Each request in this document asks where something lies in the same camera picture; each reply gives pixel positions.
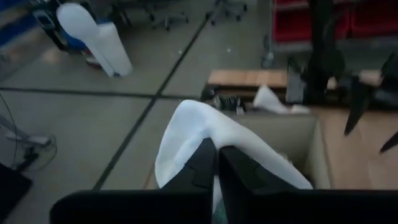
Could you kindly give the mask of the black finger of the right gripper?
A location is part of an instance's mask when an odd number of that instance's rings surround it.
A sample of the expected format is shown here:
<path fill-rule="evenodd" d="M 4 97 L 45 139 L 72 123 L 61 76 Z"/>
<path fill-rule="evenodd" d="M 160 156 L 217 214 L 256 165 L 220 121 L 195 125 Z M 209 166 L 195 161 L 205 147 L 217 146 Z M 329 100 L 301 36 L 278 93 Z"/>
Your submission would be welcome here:
<path fill-rule="evenodd" d="M 361 119 L 369 106 L 372 97 L 372 86 L 362 83 L 359 78 L 354 78 L 351 84 L 349 116 L 346 122 L 344 135 L 349 135 Z"/>
<path fill-rule="evenodd" d="M 391 136 L 390 139 L 388 139 L 385 144 L 383 145 L 383 147 L 381 147 L 379 153 L 383 154 L 385 152 L 387 152 L 389 149 L 391 149 L 392 147 L 395 147 L 398 144 L 398 131 Z"/>

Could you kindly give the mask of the red storage crates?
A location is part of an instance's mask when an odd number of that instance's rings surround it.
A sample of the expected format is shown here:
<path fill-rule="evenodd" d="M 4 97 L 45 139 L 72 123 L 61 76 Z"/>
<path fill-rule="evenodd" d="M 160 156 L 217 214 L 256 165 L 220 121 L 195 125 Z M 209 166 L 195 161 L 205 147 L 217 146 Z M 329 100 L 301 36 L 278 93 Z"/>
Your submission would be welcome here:
<path fill-rule="evenodd" d="M 342 48 L 398 48 L 398 0 L 332 0 L 337 18 L 335 37 Z M 264 37 L 263 68 L 276 53 L 312 48 L 308 0 L 272 0 L 270 34 Z"/>

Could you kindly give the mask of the grey metal floor stand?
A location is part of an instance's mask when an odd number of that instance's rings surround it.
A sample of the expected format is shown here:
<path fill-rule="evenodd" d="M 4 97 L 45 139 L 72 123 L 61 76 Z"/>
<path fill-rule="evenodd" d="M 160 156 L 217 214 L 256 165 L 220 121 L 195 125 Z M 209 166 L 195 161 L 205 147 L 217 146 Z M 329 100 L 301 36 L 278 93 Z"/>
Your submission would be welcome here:
<path fill-rule="evenodd" d="M 51 142 L 50 136 L 29 135 L 19 129 L 14 121 L 9 121 L 3 115 L 0 115 L 0 127 L 6 128 L 5 137 L 16 142 L 24 142 L 33 145 L 47 146 Z"/>

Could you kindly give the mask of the black equipment stand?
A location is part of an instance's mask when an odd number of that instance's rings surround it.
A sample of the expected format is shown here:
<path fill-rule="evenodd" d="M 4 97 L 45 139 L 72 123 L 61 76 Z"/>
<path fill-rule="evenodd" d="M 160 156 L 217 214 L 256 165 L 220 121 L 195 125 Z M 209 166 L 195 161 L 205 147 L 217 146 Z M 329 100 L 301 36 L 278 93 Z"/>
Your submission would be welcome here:
<path fill-rule="evenodd" d="M 67 0 L 32 0 L 31 12 L 37 23 L 60 51 L 67 52 L 68 46 L 59 38 L 61 26 L 56 11 Z"/>

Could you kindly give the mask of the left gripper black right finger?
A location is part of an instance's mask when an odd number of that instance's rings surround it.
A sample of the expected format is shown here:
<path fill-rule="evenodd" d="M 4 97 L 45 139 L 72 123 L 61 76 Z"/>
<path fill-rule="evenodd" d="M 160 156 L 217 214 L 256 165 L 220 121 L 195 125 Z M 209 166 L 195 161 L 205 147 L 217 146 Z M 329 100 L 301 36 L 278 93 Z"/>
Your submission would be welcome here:
<path fill-rule="evenodd" d="M 220 185 L 224 191 L 290 191 L 296 189 L 234 146 L 220 149 L 219 165 Z"/>

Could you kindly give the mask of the black flat base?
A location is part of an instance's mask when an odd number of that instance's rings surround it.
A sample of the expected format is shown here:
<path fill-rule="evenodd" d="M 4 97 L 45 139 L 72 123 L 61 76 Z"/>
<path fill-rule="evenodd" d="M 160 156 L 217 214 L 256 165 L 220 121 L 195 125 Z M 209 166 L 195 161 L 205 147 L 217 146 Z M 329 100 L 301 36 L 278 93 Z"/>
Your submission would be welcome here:
<path fill-rule="evenodd" d="M 0 223 L 3 223 L 32 187 L 32 181 L 0 163 Z"/>

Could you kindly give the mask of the grey metal box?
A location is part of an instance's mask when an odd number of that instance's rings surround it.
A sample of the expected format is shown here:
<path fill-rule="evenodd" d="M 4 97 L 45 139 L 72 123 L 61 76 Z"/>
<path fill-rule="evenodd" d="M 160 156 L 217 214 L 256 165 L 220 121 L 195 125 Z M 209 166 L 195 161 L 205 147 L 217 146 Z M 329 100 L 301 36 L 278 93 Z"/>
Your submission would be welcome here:
<path fill-rule="evenodd" d="M 287 103 L 303 103 L 306 83 L 302 80 L 303 69 L 296 59 L 289 57 L 287 61 Z"/>

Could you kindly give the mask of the white garment with red print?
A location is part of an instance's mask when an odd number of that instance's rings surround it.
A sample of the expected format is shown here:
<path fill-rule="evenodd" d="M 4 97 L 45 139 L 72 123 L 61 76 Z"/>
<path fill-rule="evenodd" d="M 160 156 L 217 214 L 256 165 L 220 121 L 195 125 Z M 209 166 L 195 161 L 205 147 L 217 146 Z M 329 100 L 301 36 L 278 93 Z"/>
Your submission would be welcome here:
<path fill-rule="evenodd" d="M 162 136 L 154 167 L 160 188 L 182 170 L 206 138 L 213 141 L 216 151 L 234 146 L 294 187 L 313 188 L 287 159 L 257 134 L 210 105 L 194 100 L 180 102 Z"/>

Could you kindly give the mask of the white crumpled cloth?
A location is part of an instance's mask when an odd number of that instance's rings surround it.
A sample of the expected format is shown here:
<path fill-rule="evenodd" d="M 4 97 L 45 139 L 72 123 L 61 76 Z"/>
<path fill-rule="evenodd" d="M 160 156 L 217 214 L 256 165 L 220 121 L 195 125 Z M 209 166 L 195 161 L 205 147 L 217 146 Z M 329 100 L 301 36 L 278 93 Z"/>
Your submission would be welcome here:
<path fill-rule="evenodd" d="M 302 105 L 285 106 L 277 95 L 264 85 L 259 87 L 253 100 L 253 106 L 276 114 L 309 114 L 311 112 L 309 108 Z"/>

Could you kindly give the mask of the black office chair base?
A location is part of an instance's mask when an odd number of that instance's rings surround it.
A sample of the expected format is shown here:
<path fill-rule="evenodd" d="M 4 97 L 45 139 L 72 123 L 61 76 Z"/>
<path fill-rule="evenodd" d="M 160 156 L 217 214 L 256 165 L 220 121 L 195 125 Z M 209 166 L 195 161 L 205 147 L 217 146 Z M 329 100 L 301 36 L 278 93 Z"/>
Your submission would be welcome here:
<path fill-rule="evenodd" d="M 149 15 L 151 27 L 163 27 L 167 32 L 175 21 L 189 23 L 189 18 L 182 9 L 184 0 L 140 0 Z"/>
<path fill-rule="evenodd" d="M 240 21 L 242 15 L 248 10 L 245 0 L 213 0 L 213 8 L 205 14 L 205 19 L 214 26 L 217 18 L 223 12 L 226 17 L 234 16 L 236 21 Z"/>

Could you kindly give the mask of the beige fabric storage box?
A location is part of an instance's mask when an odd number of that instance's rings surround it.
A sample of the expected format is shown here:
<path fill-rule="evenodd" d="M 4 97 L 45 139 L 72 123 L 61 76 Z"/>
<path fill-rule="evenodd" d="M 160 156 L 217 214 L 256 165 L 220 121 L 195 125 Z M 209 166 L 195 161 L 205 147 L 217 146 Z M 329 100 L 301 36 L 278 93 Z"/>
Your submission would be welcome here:
<path fill-rule="evenodd" d="M 330 163 L 320 123 L 308 114 L 225 114 L 250 129 L 287 159 L 314 189 L 332 189 Z"/>

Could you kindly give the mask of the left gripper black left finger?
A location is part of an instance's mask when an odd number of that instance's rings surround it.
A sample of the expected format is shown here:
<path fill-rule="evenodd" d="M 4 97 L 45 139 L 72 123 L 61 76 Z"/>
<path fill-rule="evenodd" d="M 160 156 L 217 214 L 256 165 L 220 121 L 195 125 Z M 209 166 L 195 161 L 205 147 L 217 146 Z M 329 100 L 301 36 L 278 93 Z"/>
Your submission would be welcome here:
<path fill-rule="evenodd" d="M 210 138 L 202 140 L 196 151 L 162 188 L 176 191 L 213 190 L 217 151 Z"/>

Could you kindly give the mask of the dark teal dotted garment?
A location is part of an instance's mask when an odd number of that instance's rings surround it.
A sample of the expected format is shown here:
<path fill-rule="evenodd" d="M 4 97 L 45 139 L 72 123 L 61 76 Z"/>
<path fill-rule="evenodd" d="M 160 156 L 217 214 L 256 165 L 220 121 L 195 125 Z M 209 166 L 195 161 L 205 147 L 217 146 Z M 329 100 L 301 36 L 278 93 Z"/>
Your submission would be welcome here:
<path fill-rule="evenodd" d="M 228 218 L 226 215 L 223 199 L 221 199 L 215 207 L 212 216 L 212 224 L 228 224 Z"/>

